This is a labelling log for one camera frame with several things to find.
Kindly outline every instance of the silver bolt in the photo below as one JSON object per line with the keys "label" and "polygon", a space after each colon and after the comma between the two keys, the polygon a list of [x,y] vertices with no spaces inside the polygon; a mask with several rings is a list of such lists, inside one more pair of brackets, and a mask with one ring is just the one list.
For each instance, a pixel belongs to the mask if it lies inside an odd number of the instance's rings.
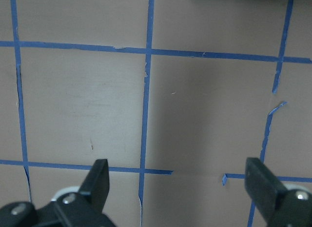
{"label": "silver bolt", "polygon": [[70,193],[63,199],[63,203],[70,204],[76,199],[76,195],[74,193]]}
{"label": "silver bolt", "polygon": [[21,203],[12,209],[11,214],[12,215],[18,215],[18,214],[22,213],[25,209],[26,209],[26,204]]}
{"label": "silver bolt", "polygon": [[309,194],[305,191],[299,190],[296,192],[296,197],[297,199],[300,199],[300,200],[308,200]]}

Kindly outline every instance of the metal screw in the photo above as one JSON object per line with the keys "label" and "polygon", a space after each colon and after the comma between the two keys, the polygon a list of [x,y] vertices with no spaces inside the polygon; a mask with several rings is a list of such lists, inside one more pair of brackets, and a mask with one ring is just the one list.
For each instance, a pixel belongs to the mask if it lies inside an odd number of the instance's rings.
{"label": "metal screw", "polygon": [[76,199],[76,195],[74,193],[70,193],[63,199],[63,203],[70,204]]}
{"label": "metal screw", "polygon": [[26,204],[21,203],[12,209],[11,214],[12,215],[18,215],[18,214],[22,213],[23,211],[25,211],[25,209],[26,209]]}
{"label": "metal screw", "polygon": [[300,200],[308,200],[309,194],[305,191],[299,190],[296,192],[296,197],[297,199],[300,199]]}

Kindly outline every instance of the screw head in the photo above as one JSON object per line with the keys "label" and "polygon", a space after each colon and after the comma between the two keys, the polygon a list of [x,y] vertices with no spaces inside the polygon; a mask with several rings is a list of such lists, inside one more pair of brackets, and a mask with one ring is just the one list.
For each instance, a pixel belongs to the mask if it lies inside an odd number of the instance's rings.
{"label": "screw head", "polygon": [[76,199],[76,195],[74,193],[70,193],[63,199],[64,204],[70,204]]}
{"label": "screw head", "polygon": [[309,194],[303,190],[297,191],[295,195],[296,195],[297,199],[300,199],[300,200],[308,200],[309,199]]}
{"label": "screw head", "polygon": [[12,209],[11,214],[12,215],[18,215],[18,214],[22,213],[23,211],[25,211],[25,209],[26,209],[26,204],[21,203]]}

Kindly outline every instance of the black mechanical part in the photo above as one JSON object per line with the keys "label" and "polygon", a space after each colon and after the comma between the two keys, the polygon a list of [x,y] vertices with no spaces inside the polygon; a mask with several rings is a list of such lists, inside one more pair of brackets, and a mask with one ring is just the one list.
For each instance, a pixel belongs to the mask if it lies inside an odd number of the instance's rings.
{"label": "black mechanical part", "polygon": [[109,192],[107,160],[96,160],[77,193],[35,210],[16,202],[0,209],[0,227],[116,227],[102,210]]}
{"label": "black mechanical part", "polygon": [[312,227],[312,195],[287,190],[258,158],[246,160],[245,189],[268,227]]}

